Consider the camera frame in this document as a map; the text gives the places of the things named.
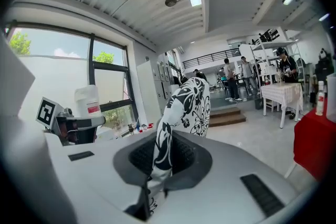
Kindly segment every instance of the checkered tablecloth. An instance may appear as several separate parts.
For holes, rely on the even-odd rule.
[[[273,100],[281,104],[281,109],[286,107],[303,109],[302,87],[299,83],[275,83],[261,87],[263,98]]]

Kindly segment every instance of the red label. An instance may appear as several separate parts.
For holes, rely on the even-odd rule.
[[[89,113],[97,112],[99,111],[99,106],[93,106],[91,108],[88,108]]]

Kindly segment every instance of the red tablecloth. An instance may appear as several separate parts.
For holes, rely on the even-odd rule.
[[[317,116],[313,109],[294,128],[294,161],[316,180],[323,178],[336,150],[336,123],[327,119],[326,111],[327,100],[323,116]]]

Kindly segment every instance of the white table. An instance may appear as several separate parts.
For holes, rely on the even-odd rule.
[[[296,109],[295,121],[298,121],[299,110],[303,109],[302,87],[299,83],[275,83],[261,87],[262,97],[264,98],[264,116],[266,116],[266,99],[270,99],[281,104],[282,115],[280,128],[283,128],[285,123],[286,108]]]

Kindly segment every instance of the gray pants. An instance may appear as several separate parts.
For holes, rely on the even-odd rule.
[[[254,80],[254,78],[252,77],[244,78],[244,81],[246,83],[247,91],[251,91],[251,88],[250,88],[250,85],[251,85],[253,89],[252,94],[257,94],[258,90],[257,90],[256,81]]]

